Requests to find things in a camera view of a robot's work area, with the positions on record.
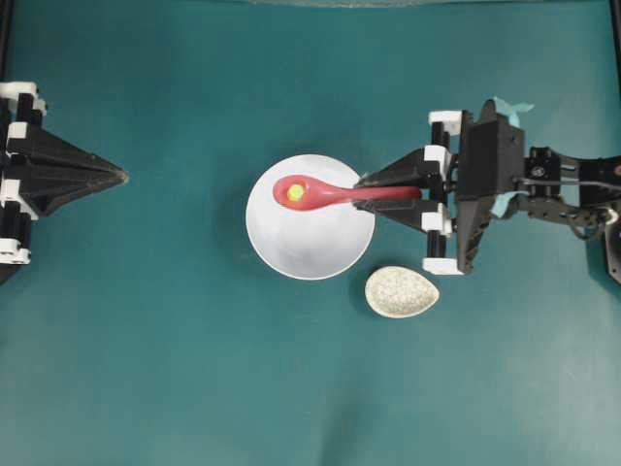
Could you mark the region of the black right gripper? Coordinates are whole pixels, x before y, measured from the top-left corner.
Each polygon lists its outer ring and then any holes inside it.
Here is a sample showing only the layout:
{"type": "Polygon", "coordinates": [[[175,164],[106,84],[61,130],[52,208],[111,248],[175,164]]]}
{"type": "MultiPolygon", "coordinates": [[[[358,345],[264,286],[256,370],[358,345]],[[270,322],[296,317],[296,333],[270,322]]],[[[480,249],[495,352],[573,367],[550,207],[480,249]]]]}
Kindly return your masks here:
{"type": "MultiPolygon", "coordinates": [[[[493,100],[484,103],[479,119],[467,111],[433,111],[428,121],[431,125],[440,123],[448,135],[460,138],[454,191],[457,217],[451,219],[442,202],[428,199],[357,201],[353,206],[421,232],[442,237],[455,233],[456,256],[429,255],[423,259],[423,269],[434,275],[468,275],[497,197],[515,192],[516,179],[524,174],[524,131],[498,113],[493,100]]],[[[364,175],[355,187],[443,185],[453,158],[447,148],[427,145],[364,175]]]]}

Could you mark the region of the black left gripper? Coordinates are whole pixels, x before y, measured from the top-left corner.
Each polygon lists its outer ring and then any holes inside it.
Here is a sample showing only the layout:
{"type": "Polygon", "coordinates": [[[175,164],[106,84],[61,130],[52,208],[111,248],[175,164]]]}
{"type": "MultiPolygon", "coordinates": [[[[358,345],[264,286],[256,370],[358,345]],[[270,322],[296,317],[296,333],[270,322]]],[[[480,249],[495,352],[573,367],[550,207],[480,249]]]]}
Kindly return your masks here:
{"type": "Polygon", "coordinates": [[[30,263],[35,220],[129,181],[112,162],[40,127],[47,110],[35,83],[1,84],[2,283],[30,263]]]}

